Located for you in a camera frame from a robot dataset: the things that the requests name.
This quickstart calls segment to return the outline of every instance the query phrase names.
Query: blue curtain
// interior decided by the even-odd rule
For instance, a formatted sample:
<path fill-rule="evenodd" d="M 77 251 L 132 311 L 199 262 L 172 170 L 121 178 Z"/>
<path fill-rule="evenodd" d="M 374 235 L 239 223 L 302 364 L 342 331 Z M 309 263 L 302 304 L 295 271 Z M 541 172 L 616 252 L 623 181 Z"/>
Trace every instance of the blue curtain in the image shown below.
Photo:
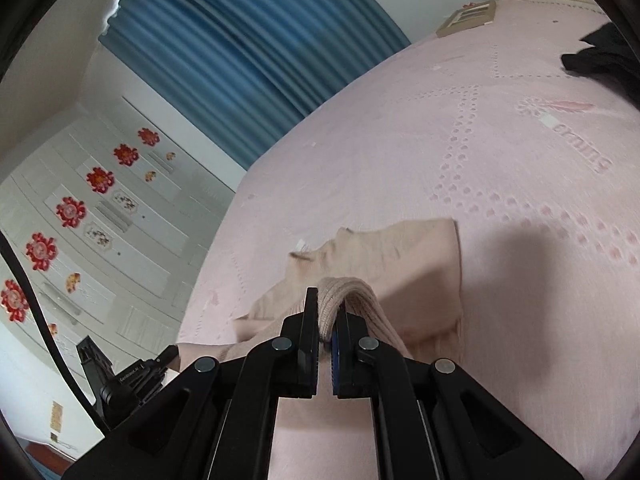
<path fill-rule="evenodd" d="M 121 0 L 101 43 L 249 166 L 409 45 L 375 0 Z"/>

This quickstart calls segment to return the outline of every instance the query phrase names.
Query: pink bedsheet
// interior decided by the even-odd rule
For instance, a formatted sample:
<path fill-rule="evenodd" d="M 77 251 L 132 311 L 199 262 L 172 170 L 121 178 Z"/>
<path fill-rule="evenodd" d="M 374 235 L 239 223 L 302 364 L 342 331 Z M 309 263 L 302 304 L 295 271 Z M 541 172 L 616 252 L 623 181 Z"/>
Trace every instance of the pink bedsheet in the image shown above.
<path fill-rule="evenodd" d="M 341 226 L 451 216 L 464 367 L 603 479 L 640 428 L 640 114 L 559 56 L 606 21 L 511 0 L 354 81 L 248 171 L 180 341 L 235 341 L 287 251 Z"/>

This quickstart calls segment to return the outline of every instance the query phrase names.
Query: red flower decoration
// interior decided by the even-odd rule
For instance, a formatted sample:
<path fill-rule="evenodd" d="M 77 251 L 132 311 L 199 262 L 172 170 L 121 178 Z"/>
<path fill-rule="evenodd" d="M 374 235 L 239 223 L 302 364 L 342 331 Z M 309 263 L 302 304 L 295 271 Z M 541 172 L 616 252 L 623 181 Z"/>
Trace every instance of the red flower decoration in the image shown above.
<path fill-rule="evenodd" d="M 86 208 L 84 202 L 65 196 L 62 204 L 56 206 L 56 214 L 62 219 L 62 227 L 78 227 L 86 216 Z"/>
<path fill-rule="evenodd" d="M 27 243 L 27 256 L 33 262 L 33 270 L 49 269 L 49 262 L 58 256 L 58 248 L 53 238 L 45 238 L 42 233 L 34 233 L 32 242 Z"/>
<path fill-rule="evenodd" d="M 131 166 L 140 158 L 138 149 L 130 148 L 126 144 L 121 144 L 119 148 L 113 150 L 113 155 L 118 157 L 118 160 L 123 166 Z"/>
<path fill-rule="evenodd" d="M 25 311 L 29 309 L 29 303 L 27 303 L 27 298 L 24 297 L 20 285 L 14 280 L 6 280 L 0 296 L 2 297 L 2 305 L 9 313 L 9 321 L 23 322 Z"/>
<path fill-rule="evenodd" d="M 87 173 L 86 180 L 96 193 L 106 193 L 116 182 L 113 173 L 107 173 L 102 168 L 94 168 L 91 173 Z"/>
<path fill-rule="evenodd" d="M 138 132 L 138 137 L 142 139 L 142 144 L 146 144 L 147 146 L 155 146 L 160 142 L 160 136 L 158 133 L 152 132 L 149 128 L 142 128 Z"/>

